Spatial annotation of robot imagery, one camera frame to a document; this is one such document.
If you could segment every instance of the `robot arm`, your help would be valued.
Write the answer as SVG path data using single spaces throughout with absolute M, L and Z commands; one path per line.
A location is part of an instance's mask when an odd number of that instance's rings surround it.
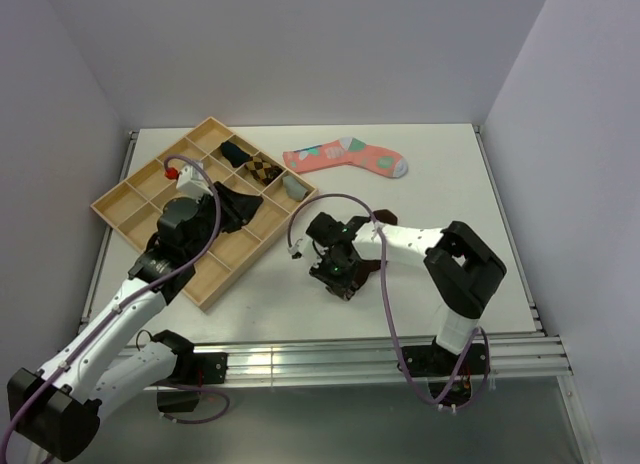
M 447 313 L 434 348 L 447 355 L 447 362 L 455 363 L 450 357 L 462 352 L 507 272 L 505 265 L 462 222 L 454 221 L 447 228 L 412 229 L 395 225 L 397 219 L 389 211 L 376 212 L 386 216 L 387 222 L 374 225 L 367 217 L 355 216 L 344 224 L 320 213 L 302 243 L 301 254 L 311 262 L 309 273 L 332 294 L 351 299 L 368 275 L 379 269 L 380 228 L 387 241 L 387 260 L 426 267 L 440 291 Z M 440 373 L 446 375 L 447 369 Z
M 172 199 L 164 206 L 157 232 L 105 309 L 37 372 L 21 369 L 8 383 L 12 421 L 20 415 L 16 430 L 63 462 L 89 445 L 101 419 L 142 389 L 163 379 L 184 382 L 185 374 L 194 370 L 193 344 L 164 331 L 105 372 L 140 327 L 195 275 L 194 260 L 212 241 L 216 221 L 222 232 L 237 231 L 262 204 L 262 197 L 207 183 L 217 191 L 214 198 L 209 187 L 194 183 L 194 176 L 192 166 L 183 167 L 178 189 L 191 197 Z

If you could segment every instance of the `wooden tray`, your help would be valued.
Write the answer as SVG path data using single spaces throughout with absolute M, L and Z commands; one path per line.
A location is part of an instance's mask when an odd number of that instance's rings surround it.
M 226 140 L 252 156 L 257 155 L 281 167 L 284 172 L 265 186 L 256 181 L 244 166 L 234 169 L 220 152 L 220 144 Z M 214 181 L 220 181 L 234 191 L 264 198 L 247 226 L 231 234 L 220 234 L 207 254 L 196 263 L 196 275 L 183 292 L 205 311 L 285 232 L 291 214 L 301 202 L 287 195 L 282 178 L 293 176 L 307 188 L 309 195 L 306 199 L 316 195 L 318 190 L 257 146 L 215 119 L 208 118 L 91 206 L 138 252 L 144 251 L 149 237 L 156 231 L 156 222 L 164 204 L 181 195 L 176 190 L 175 181 L 164 176 L 162 162 L 170 154 L 203 161 L 207 174 Z M 179 169 L 184 163 L 174 160 L 171 165 Z

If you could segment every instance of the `white table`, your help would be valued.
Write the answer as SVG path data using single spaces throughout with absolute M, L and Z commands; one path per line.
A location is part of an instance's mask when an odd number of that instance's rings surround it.
M 177 141 L 188 129 L 144 129 L 131 159 L 129 174 Z M 409 173 L 386 179 L 353 167 L 306 174 L 321 193 L 358 195 L 373 209 L 388 208 L 399 224 L 444 227 L 467 222 L 505 262 L 508 273 L 491 300 L 481 325 L 492 334 L 536 330 L 516 260 L 471 125 L 287 126 L 235 128 L 247 140 L 281 159 L 283 151 L 322 144 L 343 136 L 389 147 L 403 154 Z M 362 214 L 355 204 L 326 199 L 296 221 L 300 236 L 318 211 L 334 217 Z M 94 295 L 95 316 L 126 277 L 137 257 L 112 233 Z M 389 266 L 389 292 L 398 332 L 428 336 L 437 332 L 442 300 L 426 269 Z M 349 302 L 330 295 L 292 261 L 284 237 L 258 260 L 206 313 L 178 296 L 146 326 L 152 333 L 171 329 L 195 343 L 273 342 L 387 337 L 378 275 Z

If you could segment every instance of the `white wall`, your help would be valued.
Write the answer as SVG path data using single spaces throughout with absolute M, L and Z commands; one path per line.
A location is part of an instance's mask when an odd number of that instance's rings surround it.
M 640 439 L 640 0 L 547 0 L 485 144 L 605 462 Z
M 77 330 L 124 157 L 112 108 L 46 0 L 0 0 L 0 382 Z M 0 399 L 0 428 L 8 422 Z M 17 462 L 24 440 L 12 440 Z
M 132 127 L 484 122 L 544 0 L 50 0 Z

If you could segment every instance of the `sock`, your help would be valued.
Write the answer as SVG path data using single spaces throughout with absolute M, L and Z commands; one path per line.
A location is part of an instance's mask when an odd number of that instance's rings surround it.
M 233 167 L 240 167 L 251 160 L 251 156 L 236 146 L 233 142 L 224 141 L 220 145 L 220 152 L 227 158 Z
M 284 184 L 284 190 L 287 192 L 287 195 L 294 201 L 304 201 L 304 198 L 309 195 L 307 188 L 296 181 L 293 176 L 284 176 L 282 178 L 282 184 Z
M 303 173 L 349 164 L 385 177 L 402 177 L 409 170 L 407 161 L 395 151 L 365 144 L 355 137 L 282 154 L 295 172 Z
M 256 181 L 260 181 L 268 186 L 273 180 L 282 174 L 282 169 L 270 162 L 263 161 L 257 156 L 253 156 L 249 161 L 244 163 L 244 167 L 251 173 Z

